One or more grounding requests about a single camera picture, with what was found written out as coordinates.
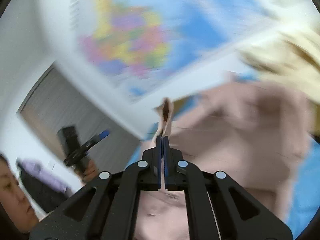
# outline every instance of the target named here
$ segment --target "white wall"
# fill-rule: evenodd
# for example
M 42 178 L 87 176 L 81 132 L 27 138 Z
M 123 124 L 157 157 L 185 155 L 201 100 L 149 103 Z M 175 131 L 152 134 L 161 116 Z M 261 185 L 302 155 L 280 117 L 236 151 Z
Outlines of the white wall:
M 0 151 L 13 171 L 16 159 L 35 158 L 67 181 L 81 183 L 34 135 L 17 110 L 36 81 L 54 62 L 45 49 L 34 0 L 12 0 L 0 19 Z

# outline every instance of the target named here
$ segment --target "purple cloth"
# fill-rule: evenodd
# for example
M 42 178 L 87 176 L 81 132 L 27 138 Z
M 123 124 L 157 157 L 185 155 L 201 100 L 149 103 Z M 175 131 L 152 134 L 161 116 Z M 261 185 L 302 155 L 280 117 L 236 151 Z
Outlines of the purple cloth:
M 68 185 L 62 182 L 57 177 L 53 176 L 50 172 L 43 169 L 41 163 L 35 160 L 24 159 L 22 162 L 20 162 L 20 164 L 25 169 L 25 171 L 29 173 L 29 175 L 39 179 L 41 182 L 43 182 L 53 190 L 62 192 L 64 194 L 67 193 L 67 190 L 69 189 Z

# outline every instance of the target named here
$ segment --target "hand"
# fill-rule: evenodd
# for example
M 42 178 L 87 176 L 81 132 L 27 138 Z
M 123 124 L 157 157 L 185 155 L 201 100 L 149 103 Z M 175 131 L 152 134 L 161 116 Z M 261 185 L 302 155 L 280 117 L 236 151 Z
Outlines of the hand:
M 87 169 L 85 170 L 84 174 L 81 175 L 77 170 L 75 170 L 76 174 L 79 175 L 84 183 L 89 182 L 93 178 L 95 178 L 99 171 L 97 169 L 97 166 L 94 164 L 93 160 L 90 160 L 87 166 Z

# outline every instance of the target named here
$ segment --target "woman's nose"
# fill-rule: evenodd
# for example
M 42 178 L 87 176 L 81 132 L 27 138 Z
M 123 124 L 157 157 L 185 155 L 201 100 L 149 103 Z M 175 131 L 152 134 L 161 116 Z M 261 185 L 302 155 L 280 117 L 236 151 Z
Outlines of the woman's nose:
M 19 186 L 16 186 L 16 196 L 19 201 L 26 200 L 26 195 L 23 193 L 22 189 Z

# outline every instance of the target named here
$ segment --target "person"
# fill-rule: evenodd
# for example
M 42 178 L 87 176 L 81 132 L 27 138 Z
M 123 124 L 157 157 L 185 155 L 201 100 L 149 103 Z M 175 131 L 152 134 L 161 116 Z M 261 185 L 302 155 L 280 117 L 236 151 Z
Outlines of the person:
M 83 181 L 88 182 L 97 174 L 98 170 L 90 160 Z M 0 154 L 0 223 L 1 240 L 28 239 L 29 232 L 39 223 L 35 211 L 2 154 Z

